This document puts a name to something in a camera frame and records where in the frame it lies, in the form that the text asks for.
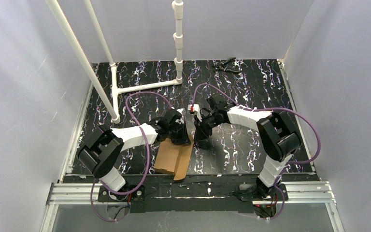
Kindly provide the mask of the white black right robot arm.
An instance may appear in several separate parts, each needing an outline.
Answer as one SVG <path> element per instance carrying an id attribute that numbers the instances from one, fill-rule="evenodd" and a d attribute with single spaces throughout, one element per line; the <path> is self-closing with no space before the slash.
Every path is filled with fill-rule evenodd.
<path id="1" fill-rule="evenodd" d="M 219 94 L 209 97 L 207 102 L 209 109 L 198 104 L 188 106 L 194 116 L 194 141 L 208 139 L 213 128 L 225 123 L 257 131 L 267 155 L 257 186 L 270 189 L 277 184 L 282 170 L 302 145 L 300 133 L 289 116 L 293 110 L 281 107 L 254 110 L 228 102 Z"/>

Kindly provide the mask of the brown cardboard paper box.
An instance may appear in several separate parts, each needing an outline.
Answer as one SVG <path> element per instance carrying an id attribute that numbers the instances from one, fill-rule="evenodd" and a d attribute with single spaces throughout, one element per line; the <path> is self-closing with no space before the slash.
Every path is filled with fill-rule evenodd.
<path id="1" fill-rule="evenodd" d="M 171 139 L 160 143 L 154 170 L 157 173 L 173 176 L 173 181 L 183 180 L 187 175 L 194 141 L 189 137 L 191 144 L 174 145 Z"/>

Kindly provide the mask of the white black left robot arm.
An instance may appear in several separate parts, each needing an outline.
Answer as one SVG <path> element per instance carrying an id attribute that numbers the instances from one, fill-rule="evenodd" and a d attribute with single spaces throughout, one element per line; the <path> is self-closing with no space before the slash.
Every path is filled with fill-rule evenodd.
<path id="1" fill-rule="evenodd" d="M 98 126 L 79 148 L 76 157 L 110 192 L 124 195 L 121 188 L 126 181 L 114 166 L 119 154 L 129 148 L 149 147 L 166 139 L 175 145 L 191 143 L 184 109 L 171 108 L 163 116 L 135 127 L 105 129 Z"/>

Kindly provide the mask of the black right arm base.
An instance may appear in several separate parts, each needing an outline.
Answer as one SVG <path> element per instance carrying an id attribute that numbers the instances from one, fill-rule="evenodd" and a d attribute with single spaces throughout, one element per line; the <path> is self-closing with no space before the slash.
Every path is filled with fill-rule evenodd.
<path id="1" fill-rule="evenodd" d="M 281 181 L 272 184 L 270 187 L 265 186 L 259 179 L 255 184 L 240 184 L 231 193 L 242 202 L 270 201 L 264 204 L 254 204 L 254 213 L 258 218 L 273 219 L 280 211 L 277 211 L 277 204 L 285 204 L 289 199 L 286 186 Z"/>

